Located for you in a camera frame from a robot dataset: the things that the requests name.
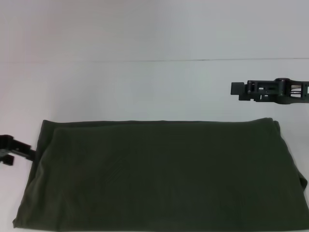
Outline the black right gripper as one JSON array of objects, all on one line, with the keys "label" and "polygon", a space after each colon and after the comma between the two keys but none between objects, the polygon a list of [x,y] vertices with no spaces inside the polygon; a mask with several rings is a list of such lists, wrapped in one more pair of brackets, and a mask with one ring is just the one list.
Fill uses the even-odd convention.
[{"label": "black right gripper", "polygon": [[239,101],[275,102],[277,104],[308,103],[309,82],[277,78],[275,81],[249,80],[231,83],[231,95],[239,95]]}]

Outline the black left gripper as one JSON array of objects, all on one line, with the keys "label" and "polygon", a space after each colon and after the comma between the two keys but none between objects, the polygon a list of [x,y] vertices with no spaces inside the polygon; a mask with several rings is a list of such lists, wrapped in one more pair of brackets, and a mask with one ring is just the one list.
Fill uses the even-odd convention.
[{"label": "black left gripper", "polygon": [[35,160],[35,150],[31,149],[31,146],[22,142],[16,142],[14,137],[10,135],[0,136],[0,162],[13,166],[14,156],[9,155],[10,153],[19,155],[27,160]]}]

